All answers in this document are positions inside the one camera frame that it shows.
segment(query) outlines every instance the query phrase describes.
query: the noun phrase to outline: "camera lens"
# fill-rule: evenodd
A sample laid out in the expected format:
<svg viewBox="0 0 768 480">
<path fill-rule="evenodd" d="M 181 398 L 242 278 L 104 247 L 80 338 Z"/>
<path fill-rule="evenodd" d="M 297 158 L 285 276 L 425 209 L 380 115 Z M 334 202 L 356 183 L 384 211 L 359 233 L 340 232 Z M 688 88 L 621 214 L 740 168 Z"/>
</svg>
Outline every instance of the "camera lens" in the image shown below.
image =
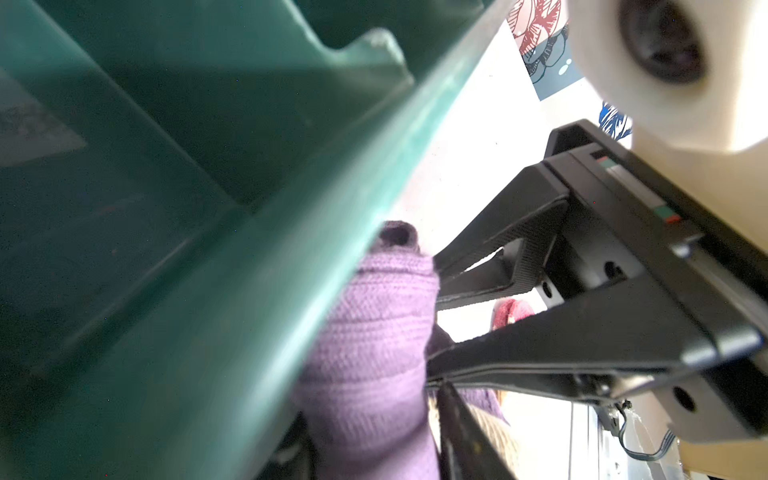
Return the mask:
<svg viewBox="0 0 768 480">
<path fill-rule="evenodd" d="M 621 0 L 621 36 L 649 74 L 675 84 L 704 75 L 700 41 L 683 10 L 671 0 Z"/>
</svg>

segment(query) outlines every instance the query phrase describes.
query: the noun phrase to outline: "dark hole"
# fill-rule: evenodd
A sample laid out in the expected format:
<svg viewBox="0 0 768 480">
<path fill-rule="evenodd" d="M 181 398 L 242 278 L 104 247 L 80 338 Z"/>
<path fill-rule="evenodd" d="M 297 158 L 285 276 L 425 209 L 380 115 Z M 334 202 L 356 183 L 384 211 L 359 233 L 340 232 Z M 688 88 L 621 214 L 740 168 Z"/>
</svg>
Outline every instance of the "dark hole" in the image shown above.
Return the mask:
<svg viewBox="0 0 768 480">
<path fill-rule="evenodd" d="M 379 235 L 387 245 L 407 245 L 411 233 L 405 227 L 387 228 Z"/>
<path fill-rule="evenodd" d="M 700 39 L 676 2 L 623 0 L 619 23 L 632 57 L 654 77 L 688 83 L 704 75 Z"/>
<path fill-rule="evenodd" d="M 679 386 L 676 386 L 672 392 L 674 393 L 674 398 L 677 399 L 677 403 L 680 403 L 684 409 L 686 409 L 688 412 L 696 411 L 696 404 L 694 403 L 694 399 L 688 395 L 688 392 Z"/>
<path fill-rule="evenodd" d="M 605 270 L 605 276 L 607 276 L 609 280 L 613 280 L 618 276 L 624 276 L 624 271 L 616 263 L 605 262 L 603 269 Z"/>
<path fill-rule="evenodd" d="M 590 156 L 595 160 L 600 160 L 602 157 L 608 157 L 613 160 L 613 157 L 611 156 L 611 152 L 608 150 L 605 150 L 604 148 L 601 148 L 598 151 L 592 152 Z"/>
</svg>

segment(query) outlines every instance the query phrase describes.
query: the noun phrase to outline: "black metal frame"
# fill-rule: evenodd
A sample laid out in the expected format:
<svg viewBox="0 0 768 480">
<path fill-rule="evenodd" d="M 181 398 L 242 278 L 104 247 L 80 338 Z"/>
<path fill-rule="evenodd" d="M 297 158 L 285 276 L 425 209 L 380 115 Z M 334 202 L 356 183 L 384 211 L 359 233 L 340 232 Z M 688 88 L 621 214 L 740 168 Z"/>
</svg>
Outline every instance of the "black metal frame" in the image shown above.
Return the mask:
<svg viewBox="0 0 768 480">
<path fill-rule="evenodd" d="M 442 480 L 515 480 L 450 382 L 437 392 Z"/>
<path fill-rule="evenodd" d="M 605 156 L 682 220 L 660 219 L 597 163 Z M 537 285 L 550 308 L 433 356 L 429 386 L 450 379 L 595 406 L 653 390 L 683 439 L 768 433 L 756 356 L 768 335 L 768 258 L 593 124 L 553 131 L 545 160 L 435 266 L 441 310 Z"/>
</svg>

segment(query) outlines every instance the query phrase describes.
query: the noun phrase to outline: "screw hole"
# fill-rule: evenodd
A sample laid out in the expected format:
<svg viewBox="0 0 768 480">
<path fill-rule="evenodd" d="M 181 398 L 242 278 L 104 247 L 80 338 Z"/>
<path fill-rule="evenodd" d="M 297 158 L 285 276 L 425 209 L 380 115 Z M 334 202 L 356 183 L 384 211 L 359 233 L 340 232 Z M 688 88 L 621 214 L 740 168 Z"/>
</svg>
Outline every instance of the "screw hole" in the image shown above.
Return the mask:
<svg viewBox="0 0 768 480">
<path fill-rule="evenodd" d="M 684 84 L 704 76 L 695 25 L 674 0 L 623 0 L 619 28 L 634 60 L 649 74 Z"/>
<path fill-rule="evenodd" d="M 613 280 L 617 276 L 624 276 L 624 271 L 621 267 L 613 262 L 605 262 L 603 270 L 605 270 L 605 276 L 607 276 L 609 280 Z"/>
<path fill-rule="evenodd" d="M 694 403 L 694 399 L 688 395 L 688 392 L 679 386 L 676 386 L 674 389 L 672 389 L 672 393 L 674 393 L 674 398 L 677 400 L 677 403 L 680 403 L 684 409 L 686 409 L 688 412 L 696 411 L 696 403 Z"/>
</svg>

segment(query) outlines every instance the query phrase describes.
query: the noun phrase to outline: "green plastic bin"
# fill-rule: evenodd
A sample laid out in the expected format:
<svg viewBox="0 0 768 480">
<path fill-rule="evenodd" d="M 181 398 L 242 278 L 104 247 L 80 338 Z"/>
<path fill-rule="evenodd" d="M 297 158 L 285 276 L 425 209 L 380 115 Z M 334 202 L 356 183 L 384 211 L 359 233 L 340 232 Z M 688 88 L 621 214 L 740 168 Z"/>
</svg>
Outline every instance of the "green plastic bin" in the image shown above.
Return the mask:
<svg viewBox="0 0 768 480">
<path fill-rule="evenodd" d="M 509 0 L 0 0 L 0 477 L 252 478 Z"/>
</svg>

